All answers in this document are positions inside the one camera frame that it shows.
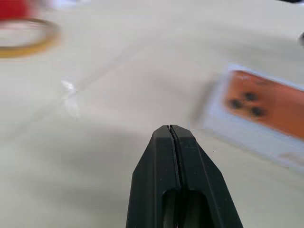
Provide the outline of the yellow tape roll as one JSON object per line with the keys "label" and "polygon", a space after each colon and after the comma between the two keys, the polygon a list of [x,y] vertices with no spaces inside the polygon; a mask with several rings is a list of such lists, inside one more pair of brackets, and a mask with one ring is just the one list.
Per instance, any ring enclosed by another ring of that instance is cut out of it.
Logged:
{"label": "yellow tape roll", "polygon": [[37,18],[0,21],[0,58],[16,58],[43,52],[60,38],[60,27]]}

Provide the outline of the box tray with brown card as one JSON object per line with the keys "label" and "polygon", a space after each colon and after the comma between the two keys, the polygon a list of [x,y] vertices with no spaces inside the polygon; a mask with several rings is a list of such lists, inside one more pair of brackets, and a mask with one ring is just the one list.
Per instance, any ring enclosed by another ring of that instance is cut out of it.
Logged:
{"label": "box tray with brown card", "polygon": [[304,90],[304,85],[267,76],[243,66],[230,66],[209,94],[199,128],[256,154],[304,174],[304,141],[231,114],[224,105],[224,92],[234,70],[245,70]]}

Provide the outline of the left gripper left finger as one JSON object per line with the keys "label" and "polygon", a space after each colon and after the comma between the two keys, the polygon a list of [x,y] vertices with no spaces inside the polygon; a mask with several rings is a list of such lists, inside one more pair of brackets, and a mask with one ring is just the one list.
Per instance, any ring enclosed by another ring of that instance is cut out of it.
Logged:
{"label": "left gripper left finger", "polygon": [[155,130],[132,175],[126,228],[164,228],[168,195],[180,187],[173,136]]}

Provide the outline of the red tape roll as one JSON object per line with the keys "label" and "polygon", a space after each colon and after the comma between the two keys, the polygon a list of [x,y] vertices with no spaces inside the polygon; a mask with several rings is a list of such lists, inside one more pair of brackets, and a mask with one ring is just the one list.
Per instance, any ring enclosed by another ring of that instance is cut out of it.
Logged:
{"label": "red tape roll", "polygon": [[31,17],[34,0],[0,0],[0,21]]}

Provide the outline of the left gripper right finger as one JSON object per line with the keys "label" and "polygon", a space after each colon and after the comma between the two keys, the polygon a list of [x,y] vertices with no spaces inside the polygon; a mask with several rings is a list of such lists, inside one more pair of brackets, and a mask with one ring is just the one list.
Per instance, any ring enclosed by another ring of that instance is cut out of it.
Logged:
{"label": "left gripper right finger", "polygon": [[181,185],[178,228],[244,228],[219,168],[191,131],[170,126]]}

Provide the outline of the orange smartphone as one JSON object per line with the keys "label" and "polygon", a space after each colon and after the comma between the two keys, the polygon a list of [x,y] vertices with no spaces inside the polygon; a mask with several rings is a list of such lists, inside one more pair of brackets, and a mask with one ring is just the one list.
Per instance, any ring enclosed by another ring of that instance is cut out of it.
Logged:
{"label": "orange smartphone", "polygon": [[304,90],[234,70],[224,105],[233,115],[304,141]]}

